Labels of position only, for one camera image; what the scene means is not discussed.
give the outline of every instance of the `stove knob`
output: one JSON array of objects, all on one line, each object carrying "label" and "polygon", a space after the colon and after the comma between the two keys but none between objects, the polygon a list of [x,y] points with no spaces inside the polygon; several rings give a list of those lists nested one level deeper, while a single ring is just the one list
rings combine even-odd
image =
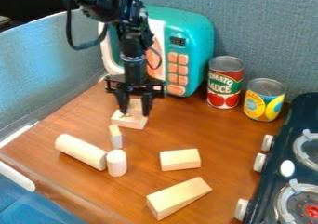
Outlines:
[{"label": "stove knob", "polygon": [[263,167],[265,165],[265,160],[266,160],[266,154],[263,153],[258,153],[256,159],[255,159],[255,163],[253,166],[253,169],[256,172],[261,173],[261,171],[263,170]]},{"label": "stove knob", "polygon": [[243,221],[248,207],[248,200],[239,199],[236,205],[234,217],[239,221]]},{"label": "stove knob", "polygon": [[264,152],[269,152],[271,147],[272,147],[272,141],[273,141],[273,136],[272,135],[266,135],[264,137],[263,143],[261,145],[261,150]]},{"label": "stove knob", "polygon": [[294,163],[292,161],[289,161],[289,160],[282,162],[281,167],[280,167],[280,172],[281,172],[281,175],[286,177],[286,178],[291,177],[295,172]]}]

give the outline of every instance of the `stove burner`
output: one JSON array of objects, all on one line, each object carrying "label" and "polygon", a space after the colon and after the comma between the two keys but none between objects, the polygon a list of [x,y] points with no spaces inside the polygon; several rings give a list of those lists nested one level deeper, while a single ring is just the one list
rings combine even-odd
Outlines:
[{"label": "stove burner", "polygon": [[283,224],[318,224],[318,187],[290,180],[278,193],[275,212]]},{"label": "stove burner", "polygon": [[303,135],[295,140],[293,151],[299,162],[318,171],[318,133],[304,130]]},{"label": "stove burner", "polygon": [[309,205],[306,207],[306,213],[308,216],[312,218],[318,218],[318,206]]}]

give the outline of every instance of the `tomato sauce can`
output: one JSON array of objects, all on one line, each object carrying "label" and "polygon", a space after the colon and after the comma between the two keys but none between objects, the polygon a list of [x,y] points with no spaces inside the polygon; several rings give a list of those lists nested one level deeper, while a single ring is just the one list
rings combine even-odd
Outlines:
[{"label": "tomato sauce can", "polygon": [[215,57],[209,63],[207,102],[220,108],[231,109],[240,102],[244,64],[235,57]]},{"label": "tomato sauce can", "polygon": [[271,122],[280,113],[285,99],[285,87],[266,78],[253,79],[247,84],[244,113],[257,121]]}]

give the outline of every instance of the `gray panel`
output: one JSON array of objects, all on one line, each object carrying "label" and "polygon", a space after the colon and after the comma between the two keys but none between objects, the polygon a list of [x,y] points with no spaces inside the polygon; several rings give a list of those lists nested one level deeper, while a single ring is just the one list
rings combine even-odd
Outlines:
[{"label": "gray panel", "polygon": [[318,88],[318,0],[144,0],[197,12],[215,24],[216,55],[246,64],[247,81],[279,80],[287,98]]},{"label": "gray panel", "polygon": [[[62,13],[0,33],[0,131],[48,104],[42,116],[52,112],[104,73],[99,46],[81,52],[70,48],[65,19]],[[97,23],[75,11],[74,41],[97,35]]]}]

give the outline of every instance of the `red can label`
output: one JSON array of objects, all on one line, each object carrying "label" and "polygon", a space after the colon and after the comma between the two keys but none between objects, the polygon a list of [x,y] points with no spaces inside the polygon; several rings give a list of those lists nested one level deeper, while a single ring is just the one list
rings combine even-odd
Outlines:
[{"label": "red can label", "polygon": [[207,101],[221,109],[235,107],[240,101],[243,72],[209,70]]}]

